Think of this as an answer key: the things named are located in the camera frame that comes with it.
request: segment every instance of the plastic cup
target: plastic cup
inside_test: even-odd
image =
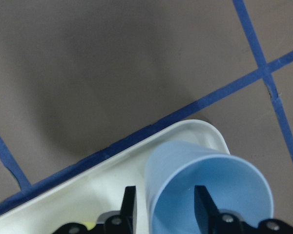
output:
[[[194,186],[205,185],[219,210],[248,224],[272,218],[267,181],[249,162],[185,141],[169,141],[151,153],[145,168],[151,234],[200,233],[194,214]]]

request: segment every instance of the tape strip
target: tape strip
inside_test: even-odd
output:
[[[290,125],[282,105],[282,101],[278,95],[276,84],[273,80],[273,76],[272,76],[273,71],[270,66],[267,66],[264,53],[260,46],[258,37],[256,36],[254,27],[252,25],[251,19],[249,17],[249,14],[247,12],[247,9],[243,0],[233,0],[233,4],[240,18],[240,22],[242,24],[244,33],[248,39],[248,42],[251,47],[257,66],[259,68],[264,67],[265,75],[263,76],[263,81],[265,85],[267,86],[269,93],[271,95],[272,105],[276,113],[276,116],[278,118],[278,122],[281,128],[284,140],[287,144],[287,147],[293,162],[293,135],[292,135]],[[277,61],[282,65],[287,62],[286,60],[282,60],[282,59],[278,59]]]
[[[259,68],[238,80],[202,97],[201,99],[185,106],[184,108],[177,110],[176,112],[160,119],[153,125],[149,125],[137,132],[129,135],[128,137],[121,139],[120,141],[112,144],[104,150],[96,152],[85,159],[79,161],[77,164],[69,166],[50,177],[34,184],[31,188],[26,190],[26,193],[19,192],[2,203],[0,203],[0,215],[9,211],[10,209],[21,205],[22,203],[35,198],[41,193],[65,182],[66,180],[78,175],[79,173],[97,165],[100,162],[110,158],[111,156],[127,149],[128,147],[140,142],[141,140],[157,133],[158,131],[176,123],[196,112],[212,105],[213,103],[233,94],[234,92],[256,82],[261,79],[265,74],[266,70],[274,72],[281,67],[293,62],[293,51],[288,54],[272,61],[267,66]]]
[[[25,174],[11,155],[2,138],[0,137],[0,160],[3,165],[12,173],[17,180],[21,190],[27,190],[31,187]]]

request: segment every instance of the metal bolt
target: metal bolt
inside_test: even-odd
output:
[[[276,224],[275,222],[269,221],[266,223],[267,228],[274,230],[274,231],[278,231],[280,229],[279,225]]]
[[[79,233],[79,231],[80,231],[79,227],[73,226],[68,230],[68,233],[69,234],[77,234],[77,233]]]
[[[119,225],[121,223],[122,223],[122,220],[119,217],[115,217],[112,219],[112,224],[114,224],[114,225]]]
[[[223,221],[226,223],[232,223],[233,222],[233,217],[229,214],[224,214],[223,215]]]

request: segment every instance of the blue cup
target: blue cup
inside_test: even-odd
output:
[[[169,141],[150,155],[145,168],[151,234],[200,233],[194,214],[194,186],[204,185],[220,211],[257,227],[272,218],[267,181],[249,162],[185,141]]]

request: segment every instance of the white tray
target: white tray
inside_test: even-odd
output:
[[[126,186],[137,189],[137,234],[148,234],[144,167],[159,144],[184,140],[229,154],[219,131],[201,120],[177,122],[0,216],[0,234],[51,234],[67,222],[95,222],[119,210]]]

